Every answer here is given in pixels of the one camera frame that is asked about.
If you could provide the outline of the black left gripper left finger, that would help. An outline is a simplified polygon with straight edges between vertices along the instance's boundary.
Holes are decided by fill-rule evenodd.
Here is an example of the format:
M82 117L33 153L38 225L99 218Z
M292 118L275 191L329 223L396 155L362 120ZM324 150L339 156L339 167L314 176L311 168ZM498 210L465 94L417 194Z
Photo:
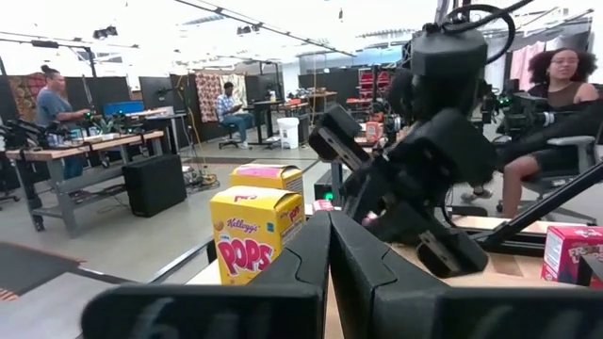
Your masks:
M330 218L310 218L245 285L124 284L88 303L85 339L310 339L324 333Z

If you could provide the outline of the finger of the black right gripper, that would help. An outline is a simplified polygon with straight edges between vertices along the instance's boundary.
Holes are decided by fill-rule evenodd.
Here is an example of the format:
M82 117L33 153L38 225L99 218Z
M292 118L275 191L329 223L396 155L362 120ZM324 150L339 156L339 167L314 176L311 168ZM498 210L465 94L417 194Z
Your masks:
M325 162L339 161L350 170L363 164L363 147L355 140L361 125L340 105L333 105L318 120L309 145Z
M454 278L485 270L489 257L467 233L458 228L426 231L419 235L419 261L437 278Z

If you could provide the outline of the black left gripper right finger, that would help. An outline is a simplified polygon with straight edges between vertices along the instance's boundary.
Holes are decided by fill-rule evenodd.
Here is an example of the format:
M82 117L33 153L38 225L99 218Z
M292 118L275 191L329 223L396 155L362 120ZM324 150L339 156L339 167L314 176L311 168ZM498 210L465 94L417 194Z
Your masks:
M602 292L485 271L440 280L341 212L331 274L347 338L602 339Z

